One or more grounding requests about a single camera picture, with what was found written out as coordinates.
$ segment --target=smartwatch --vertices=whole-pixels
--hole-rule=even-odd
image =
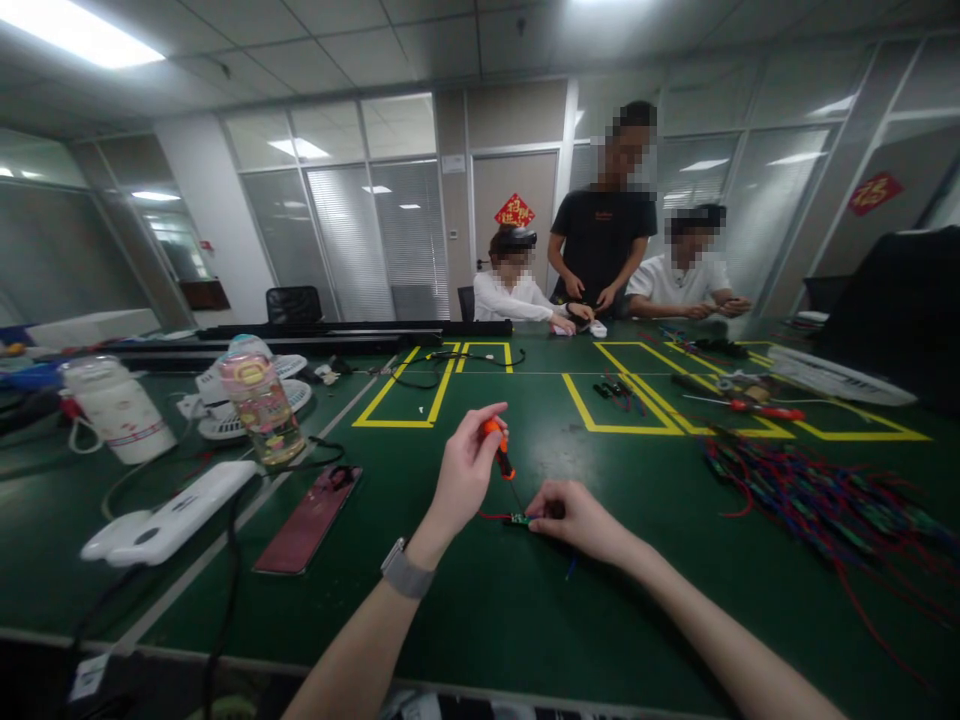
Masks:
[[[433,572],[411,563],[403,552],[406,545],[407,541],[403,538],[394,543],[393,549],[380,566],[380,572],[383,573],[383,579],[398,593],[412,600],[422,600],[433,582]]]

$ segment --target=ceiling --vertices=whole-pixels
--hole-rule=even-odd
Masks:
[[[0,125],[87,137],[294,96],[562,73],[960,18],[956,0],[74,1],[167,60],[106,70],[0,23]]]

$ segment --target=black office chair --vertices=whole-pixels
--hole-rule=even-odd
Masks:
[[[267,320],[271,325],[316,323],[323,320],[320,293],[312,285],[267,290]]]
[[[810,298],[810,309],[829,314],[837,305],[843,291],[850,284],[852,275],[837,275],[823,278],[804,278],[803,284],[807,288],[807,297]]]
[[[457,288],[457,297],[460,298],[460,318],[463,322],[473,322],[473,285]]]

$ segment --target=pink smartphone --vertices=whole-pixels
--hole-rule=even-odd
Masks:
[[[263,551],[254,571],[278,575],[304,572],[362,474],[363,468],[356,465],[326,468]]]

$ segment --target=red paper sign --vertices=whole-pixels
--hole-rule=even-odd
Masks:
[[[894,180],[890,173],[880,173],[853,191],[853,197],[850,198],[847,207],[857,217],[863,217],[902,192],[903,185]]]
[[[500,212],[494,215],[493,219],[501,225],[526,227],[536,216],[536,213],[523,201],[523,198],[514,193],[506,204],[500,208]]]

